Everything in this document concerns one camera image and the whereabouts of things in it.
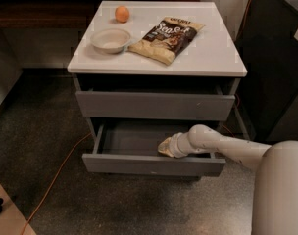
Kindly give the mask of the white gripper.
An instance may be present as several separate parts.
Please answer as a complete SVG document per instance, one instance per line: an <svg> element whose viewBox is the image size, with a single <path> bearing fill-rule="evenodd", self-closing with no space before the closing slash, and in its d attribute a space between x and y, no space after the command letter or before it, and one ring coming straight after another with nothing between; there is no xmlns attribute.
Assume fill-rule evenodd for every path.
<svg viewBox="0 0 298 235"><path fill-rule="evenodd" d="M177 133L172 137L168 137L163 143L158 146L158 152L170 158L183 158L192 154L195 150L189 142L188 133Z"/></svg>

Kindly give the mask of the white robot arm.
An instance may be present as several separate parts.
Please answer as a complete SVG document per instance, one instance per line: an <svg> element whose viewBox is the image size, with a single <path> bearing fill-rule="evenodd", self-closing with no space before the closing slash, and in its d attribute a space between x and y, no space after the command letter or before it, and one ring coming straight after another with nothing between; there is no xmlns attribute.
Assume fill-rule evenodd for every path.
<svg viewBox="0 0 298 235"><path fill-rule="evenodd" d="M298 141L261 144L202 124L158 146L171 158L218 152L255 172L252 235L298 235Z"/></svg>

